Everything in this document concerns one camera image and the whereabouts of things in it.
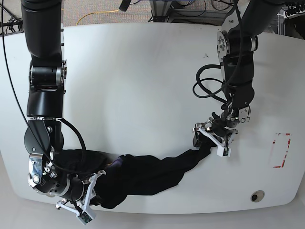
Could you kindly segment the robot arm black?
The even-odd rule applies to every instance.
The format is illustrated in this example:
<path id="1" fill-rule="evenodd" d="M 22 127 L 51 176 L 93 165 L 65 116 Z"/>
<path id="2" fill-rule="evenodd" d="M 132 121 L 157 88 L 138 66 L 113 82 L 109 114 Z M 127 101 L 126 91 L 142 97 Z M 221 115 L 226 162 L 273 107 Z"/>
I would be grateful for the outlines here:
<path id="1" fill-rule="evenodd" d="M 65 166 L 61 132 L 67 64 L 60 0 L 23 0 L 21 11 L 31 54 L 28 127 L 24 136 L 29 153 L 29 185 L 43 195 L 57 195 L 75 203 L 85 193 L 90 172 Z"/>
<path id="2" fill-rule="evenodd" d="M 222 114 L 212 113 L 205 124 L 201 124 L 211 137 L 200 133 L 195 128 L 194 147 L 216 140 L 229 146 L 236 126 L 250 121 L 250 103 L 254 98 L 252 87 L 254 77 L 254 52 L 258 49 L 258 35 L 261 34 L 280 9 L 285 0 L 250 0 L 242 3 L 233 1 L 233 6 L 226 14 L 221 30 L 217 33 L 217 53 L 219 64 L 208 64 L 201 67 L 196 74 L 195 86 L 199 86 L 206 95 L 222 102 Z M 200 78 L 203 71 L 220 69 L 222 87 L 215 92 L 208 90 Z"/>

